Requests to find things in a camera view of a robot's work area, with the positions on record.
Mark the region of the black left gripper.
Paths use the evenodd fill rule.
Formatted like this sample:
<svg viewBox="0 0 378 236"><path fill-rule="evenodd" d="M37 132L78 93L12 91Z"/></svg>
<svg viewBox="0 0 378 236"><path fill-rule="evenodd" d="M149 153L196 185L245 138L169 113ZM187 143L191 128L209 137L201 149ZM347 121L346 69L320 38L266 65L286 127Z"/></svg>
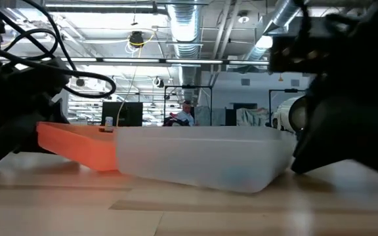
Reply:
<svg viewBox="0 0 378 236"><path fill-rule="evenodd" d="M40 115L44 121L69 124L63 99L53 101L69 79L51 68L17 69L0 62L0 160L11 152L40 150L36 131Z"/></svg>

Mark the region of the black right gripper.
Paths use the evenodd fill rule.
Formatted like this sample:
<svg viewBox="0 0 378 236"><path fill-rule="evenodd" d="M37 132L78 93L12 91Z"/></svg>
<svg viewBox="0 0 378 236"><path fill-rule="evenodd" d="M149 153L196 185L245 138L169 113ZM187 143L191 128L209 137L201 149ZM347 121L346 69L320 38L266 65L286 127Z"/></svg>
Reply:
<svg viewBox="0 0 378 236"><path fill-rule="evenodd" d="M274 38L269 70L315 74L310 105L328 99L308 117L291 169L304 174L351 159L378 172L378 0L361 17L324 16L324 36L311 33L305 0L293 2L303 15L299 31Z"/></svg>

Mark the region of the clear box with orange lid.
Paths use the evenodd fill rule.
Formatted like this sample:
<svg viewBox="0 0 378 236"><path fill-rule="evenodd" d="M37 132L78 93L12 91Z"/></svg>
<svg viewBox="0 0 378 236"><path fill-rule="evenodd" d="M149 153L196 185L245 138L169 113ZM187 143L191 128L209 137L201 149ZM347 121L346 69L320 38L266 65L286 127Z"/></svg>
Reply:
<svg viewBox="0 0 378 236"><path fill-rule="evenodd" d="M38 144L92 170L256 193L290 165L295 135L268 127L102 127L41 122Z"/></svg>

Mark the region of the white spot lamp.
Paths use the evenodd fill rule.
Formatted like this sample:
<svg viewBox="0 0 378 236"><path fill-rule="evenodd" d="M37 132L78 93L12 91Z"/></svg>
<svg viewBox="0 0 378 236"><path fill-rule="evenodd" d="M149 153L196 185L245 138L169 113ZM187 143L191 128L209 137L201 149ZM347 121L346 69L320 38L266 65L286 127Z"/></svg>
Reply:
<svg viewBox="0 0 378 236"><path fill-rule="evenodd" d="M304 96L292 97L282 102L274 112L272 128L297 133L306 125L306 99Z"/></svg>

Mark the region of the black monitor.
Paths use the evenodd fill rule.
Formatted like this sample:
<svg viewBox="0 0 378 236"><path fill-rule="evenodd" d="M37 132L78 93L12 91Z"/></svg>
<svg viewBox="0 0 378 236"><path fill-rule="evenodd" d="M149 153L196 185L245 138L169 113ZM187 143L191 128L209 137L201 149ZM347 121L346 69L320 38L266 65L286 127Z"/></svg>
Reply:
<svg viewBox="0 0 378 236"><path fill-rule="evenodd" d="M101 125L106 124L106 118L112 118L112 126L141 127L143 103L141 102L104 102L102 104Z"/></svg>

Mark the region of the grey-white crumpled tarp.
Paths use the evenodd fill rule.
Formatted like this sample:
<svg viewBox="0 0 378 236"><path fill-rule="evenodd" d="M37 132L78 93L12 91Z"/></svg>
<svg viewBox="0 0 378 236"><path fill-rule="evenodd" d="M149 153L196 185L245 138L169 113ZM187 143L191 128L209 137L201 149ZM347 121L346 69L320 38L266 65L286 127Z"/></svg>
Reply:
<svg viewBox="0 0 378 236"><path fill-rule="evenodd" d="M268 121L269 111L266 108L236 110L236 125L242 127L264 127Z"/></svg>

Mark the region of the person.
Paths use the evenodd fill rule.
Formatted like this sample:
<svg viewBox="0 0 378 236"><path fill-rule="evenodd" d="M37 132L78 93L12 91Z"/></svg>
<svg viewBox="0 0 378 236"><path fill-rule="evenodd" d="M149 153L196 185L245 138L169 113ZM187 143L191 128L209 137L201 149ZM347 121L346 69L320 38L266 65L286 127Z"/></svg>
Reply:
<svg viewBox="0 0 378 236"><path fill-rule="evenodd" d="M192 104L190 101L184 101L182 103L182 110L176 114L176 118L181 121L188 121L188 124L192 127L195 125L195 120L192 117L191 112Z"/></svg>

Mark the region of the LED light strip bar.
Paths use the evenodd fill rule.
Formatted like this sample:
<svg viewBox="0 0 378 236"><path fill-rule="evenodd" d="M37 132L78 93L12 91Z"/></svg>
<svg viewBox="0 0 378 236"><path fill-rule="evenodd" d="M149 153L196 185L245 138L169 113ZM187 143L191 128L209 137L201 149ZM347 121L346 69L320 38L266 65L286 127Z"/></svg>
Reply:
<svg viewBox="0 0 378 236"><path fill-rule="evenodd" d="M268 61L247 60L202 60L202 59L167 59L167 58L71 58L75 64L106 64L106 65L231 65L231 66L268 66Z"/></svg>

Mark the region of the silver ceiling duct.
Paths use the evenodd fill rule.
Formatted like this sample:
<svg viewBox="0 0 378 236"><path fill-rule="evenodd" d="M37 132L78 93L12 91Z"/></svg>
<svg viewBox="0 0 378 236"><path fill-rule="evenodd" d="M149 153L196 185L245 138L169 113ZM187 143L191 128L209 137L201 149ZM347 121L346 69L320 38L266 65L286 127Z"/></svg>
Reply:
<svg viewBox="0 0 378 236"><path fill-rule="evenodd" d="M201 7L197 5L169 5L170 30L173 37L175 57L193 60L200 57ZM200 86L201 68L190 64L178 64L178 76L182 86Z"/></svg>

